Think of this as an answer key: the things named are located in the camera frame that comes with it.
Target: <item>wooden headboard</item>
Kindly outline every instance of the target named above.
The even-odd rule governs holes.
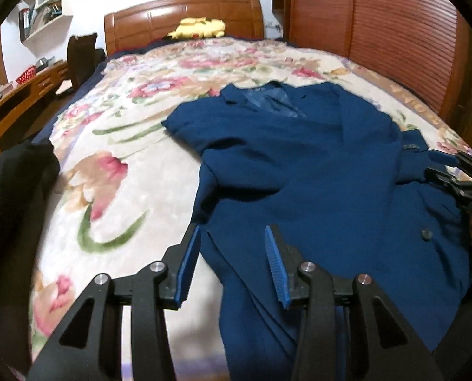
[[[443,119],[455,109],[469,27],[449,0],[290,0],[288,38],[391,78]]]
[[[176,30],[185,17],[216,18],[228,35],[264,38],[259,0],[157,0],[104,17],[107,53],[143,47]]]

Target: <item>floral bedspread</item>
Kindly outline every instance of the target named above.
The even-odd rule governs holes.
[[[419,128],[431,148],[469,147],[418,98],[347,59],[274,40],[232,38],[167,45],[107,64],[105,77],[58,117],[51,141],[62,164],[50,197],[30,297],[36,357],[93,277],[134,274],[161,259],[189,223],[199,158],[161,126],[182,102],[217,96],[234,83],[293,86],[330,81],[388,113],[402,130]],[[190,295],[167,311],[180,380],[226,379],[218,329],[222,287],[200,257]],[[129,311],[123,319],[124,380],[131,379]]]

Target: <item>blue coat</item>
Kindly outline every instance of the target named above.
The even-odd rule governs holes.
[[[202,158],[192,221],[224,285],[220,330],[232,380],[290,377],[298,314],[282,310],[273,287],[264,246],[272,223],[331,274],[370,274],[427,347],[437,346],[472,262],[466,214],[425,182],[424,169],[439,167],[419,131],[400,132],[331,83],[229,85],[163,124]]]

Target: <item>stuffed animal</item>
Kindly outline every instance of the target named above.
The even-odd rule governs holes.
[[[225,23],[222,20],[206,20],[202,18],[184,18],[176,31],[168,34],[171,38],[209,38],[223,37]]]

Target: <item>red plastic basket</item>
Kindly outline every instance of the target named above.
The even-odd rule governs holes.
[[[26,83],[28,80],[32,79],[35,77],[35,74],[37,72],[37,67],[36,66],[30,66],[29,68],[27,68],[24,73],[19,76],[16,81],[17,81],[17,84],[23,84],[23,83]]]

